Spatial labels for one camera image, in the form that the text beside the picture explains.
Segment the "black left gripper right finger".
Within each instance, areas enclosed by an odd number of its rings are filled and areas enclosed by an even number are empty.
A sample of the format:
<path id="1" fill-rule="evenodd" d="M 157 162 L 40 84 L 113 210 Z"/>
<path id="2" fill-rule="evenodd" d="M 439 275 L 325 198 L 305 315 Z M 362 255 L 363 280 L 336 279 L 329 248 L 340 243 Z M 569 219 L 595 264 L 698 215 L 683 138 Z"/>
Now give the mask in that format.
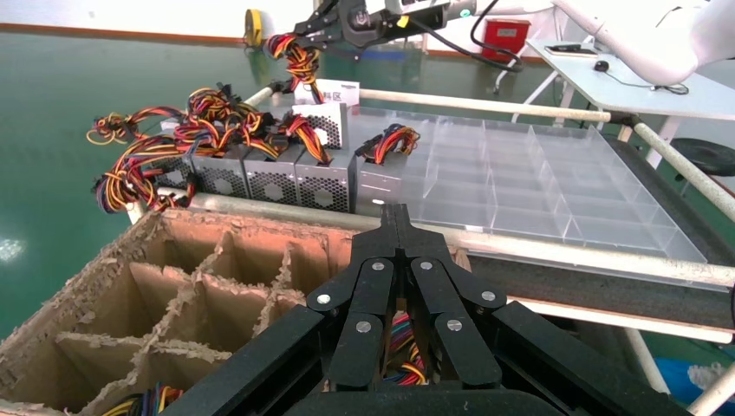
<path id="1" fill-rule="evenodd" d="M 491 315 L 507 304 L 507 295 L 457 265 L 445 237 L 412 225 L 403 204 L 397 206 L 397 233 L 408 314 L 428 378 L 457 381 L 465 389 L 499 387 L 502 370 L 488 341 Z"/>

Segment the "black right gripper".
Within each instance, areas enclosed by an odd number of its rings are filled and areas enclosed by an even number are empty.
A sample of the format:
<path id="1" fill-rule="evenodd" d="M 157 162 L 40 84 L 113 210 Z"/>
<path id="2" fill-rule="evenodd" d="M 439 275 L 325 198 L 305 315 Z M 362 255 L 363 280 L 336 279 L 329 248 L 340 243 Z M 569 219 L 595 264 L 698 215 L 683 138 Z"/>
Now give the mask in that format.
<path id="1" fill-rule="evenodd" d="M 312 37 L 312 45 L 325 54 L 350 61 L 360 61 L 365 49 L 374 45 L 413 36 L 408 28 L 401 28 L 400 15 L 388 10 L 369 13 L 365 1 L 322 1 L 311 16 L 294 27 L 298 36 L 307 36 L 339 24 L 341 36 Z"/>

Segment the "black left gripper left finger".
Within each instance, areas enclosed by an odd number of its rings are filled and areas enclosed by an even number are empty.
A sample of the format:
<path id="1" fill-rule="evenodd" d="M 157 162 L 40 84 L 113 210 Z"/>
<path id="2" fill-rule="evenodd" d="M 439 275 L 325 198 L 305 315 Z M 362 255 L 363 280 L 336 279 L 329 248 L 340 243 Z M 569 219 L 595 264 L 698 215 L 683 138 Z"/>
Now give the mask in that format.
<path id="1" fill-rule="evenodd" d="M 396 205 L 381 209 L 378 228 L 353 236 L 349 265 L 307 297 L 322 314 L 322 369 L 331 391 L 369 391 L 382 381 L 395 311 Z"/>

